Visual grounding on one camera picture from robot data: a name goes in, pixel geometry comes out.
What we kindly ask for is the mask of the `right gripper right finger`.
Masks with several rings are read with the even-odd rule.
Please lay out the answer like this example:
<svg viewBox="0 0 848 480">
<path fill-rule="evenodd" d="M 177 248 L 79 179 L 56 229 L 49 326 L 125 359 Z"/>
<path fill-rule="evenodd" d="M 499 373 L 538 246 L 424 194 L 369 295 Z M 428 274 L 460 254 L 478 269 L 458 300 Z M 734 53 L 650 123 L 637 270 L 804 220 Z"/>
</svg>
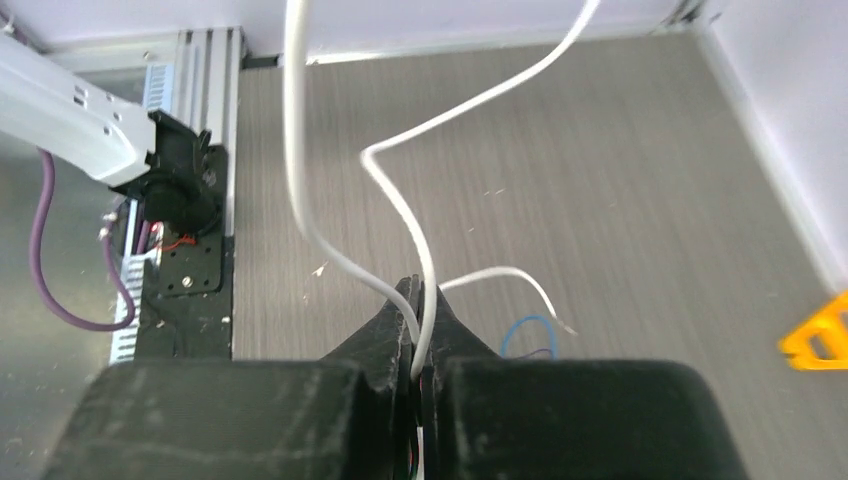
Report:
<svg viewBox="0 0 848 480">
<path fill-rule="evenodd" d="M 716 398 L 667 360 L 506 359 L 437 300 L 428 479 L 744 479 Z"/>
</svg>

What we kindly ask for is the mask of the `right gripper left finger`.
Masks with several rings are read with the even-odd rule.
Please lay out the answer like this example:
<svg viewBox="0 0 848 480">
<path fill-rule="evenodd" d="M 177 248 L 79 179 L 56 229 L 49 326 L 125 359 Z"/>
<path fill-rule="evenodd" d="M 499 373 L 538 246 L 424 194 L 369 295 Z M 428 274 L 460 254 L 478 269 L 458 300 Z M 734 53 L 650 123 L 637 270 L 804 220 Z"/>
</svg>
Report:
<svg viewBox="0 0 848 480">
<path fill-rule="evenodd" d="M 138 360 L 104 370 L 47 479 L 412 479 L 412 345 L 379 311 L 317 360 Z"/>
</svg>

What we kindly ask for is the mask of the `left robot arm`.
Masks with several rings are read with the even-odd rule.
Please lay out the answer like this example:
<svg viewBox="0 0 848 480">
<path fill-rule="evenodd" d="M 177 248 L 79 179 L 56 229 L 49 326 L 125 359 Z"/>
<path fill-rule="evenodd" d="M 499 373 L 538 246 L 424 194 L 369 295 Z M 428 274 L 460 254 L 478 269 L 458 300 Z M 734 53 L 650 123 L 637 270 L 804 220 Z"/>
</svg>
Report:
<svg viewBox="0 0 848 480">
<path fill-rule="evenodd" d="M 222 222 L 223 192 L 208 183 L 226 163 L 208 130 L 194 132 L 1 38 L 1 130 L 137 200 L 149 222 L 200 236 Z"/>
</svg>

